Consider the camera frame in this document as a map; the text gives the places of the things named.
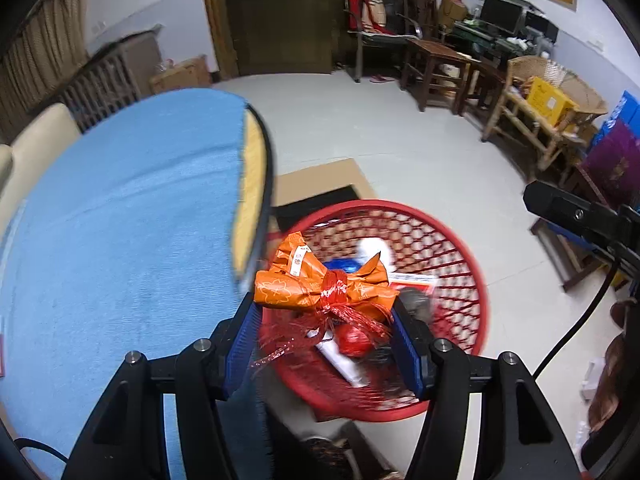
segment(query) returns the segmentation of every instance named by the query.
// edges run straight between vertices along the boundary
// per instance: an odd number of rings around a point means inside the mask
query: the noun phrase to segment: wooden door
[[[331,72],[328,0],[226,0],[226,4],[240,75]]]

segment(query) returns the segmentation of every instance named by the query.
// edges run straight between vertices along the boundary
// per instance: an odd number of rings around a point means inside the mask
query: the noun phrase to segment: striped towel
[[[380,27],[386,25],[385,4],[382,0],[367,0],[362,3],[362,28],[367,32],[378,32],[372,22]]]

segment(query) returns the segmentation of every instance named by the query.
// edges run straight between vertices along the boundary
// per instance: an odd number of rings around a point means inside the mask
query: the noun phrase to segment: yellow box
[[[533,78],[527,103],[553,126],[558,126],[569,110],[575,110],[578,107],[562,90],[539,77]]]

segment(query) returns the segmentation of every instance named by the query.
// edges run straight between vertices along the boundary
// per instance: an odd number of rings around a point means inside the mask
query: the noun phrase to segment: red cloth
[[[376,29],[376,31],[382,33],[382,34],[393,34],[391,31],[386,30],[386,28],[384,27],[380,27],[380,25],[378,25],[374,20],[373,20],[373,13],[371,12],[371,8],[369,5],[369,0],[347,0],[349,3],[349,10],[351,12],[353,12],[356,16],[358,16],[361,20],[362,20],[362,3],[366,2],[367,3],[367,7],[369,7],[369,16],[371,17],[371,25],[373,26],[373,28]],[[349,28],[351,30],[357,30],[358,29],[358,25],[356,23],[356,19],[349,15]]]

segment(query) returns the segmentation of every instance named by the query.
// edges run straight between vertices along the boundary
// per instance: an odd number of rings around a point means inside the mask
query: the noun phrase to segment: curtain
[[[13,139],[87,61],[86,0],[39,0],[0,59],[0,134]]]

